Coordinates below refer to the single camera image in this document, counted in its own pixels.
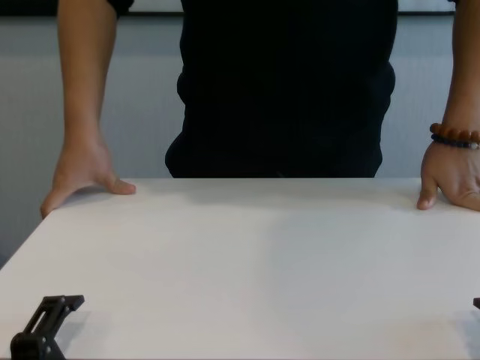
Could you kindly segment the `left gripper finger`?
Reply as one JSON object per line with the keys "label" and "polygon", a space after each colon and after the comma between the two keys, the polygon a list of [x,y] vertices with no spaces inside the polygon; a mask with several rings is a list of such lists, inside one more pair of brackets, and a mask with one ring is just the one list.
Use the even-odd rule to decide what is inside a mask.
{"label": "left gripper finger", "polygon": [[65,318],[85,301],[83,295],[45,296],[28,321],[23,334],[46,340],[53,339]]}

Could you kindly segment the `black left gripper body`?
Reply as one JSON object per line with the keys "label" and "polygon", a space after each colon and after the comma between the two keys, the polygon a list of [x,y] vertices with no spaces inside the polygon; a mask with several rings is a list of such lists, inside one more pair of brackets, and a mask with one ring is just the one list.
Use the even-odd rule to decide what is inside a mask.
{"label": "black left gripper body", "polygon": [[10,342],[13,360],[65,360],[52,336],[20,332]]}

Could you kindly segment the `person left hand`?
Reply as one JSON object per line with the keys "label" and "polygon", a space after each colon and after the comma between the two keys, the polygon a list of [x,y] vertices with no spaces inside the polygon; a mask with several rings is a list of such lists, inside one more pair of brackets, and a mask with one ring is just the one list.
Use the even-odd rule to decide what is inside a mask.
{"label": "person left hand", "polygon": [[436,142],[424,153],[417,208],[430,209],[438,193],[453,205],[479,210],[479,154]]}

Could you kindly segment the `person right hand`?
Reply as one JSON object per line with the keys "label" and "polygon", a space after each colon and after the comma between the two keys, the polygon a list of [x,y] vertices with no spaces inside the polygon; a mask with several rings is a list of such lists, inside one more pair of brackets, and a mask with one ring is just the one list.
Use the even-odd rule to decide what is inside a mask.
{"label": "person right hand", "polygon": [[83,188],[98,186],[115,195],[131,195],[136,187],[120,179],[104,142],[66,142],[61,150],[52,186],[40,214],[46,218],[71,195]]}

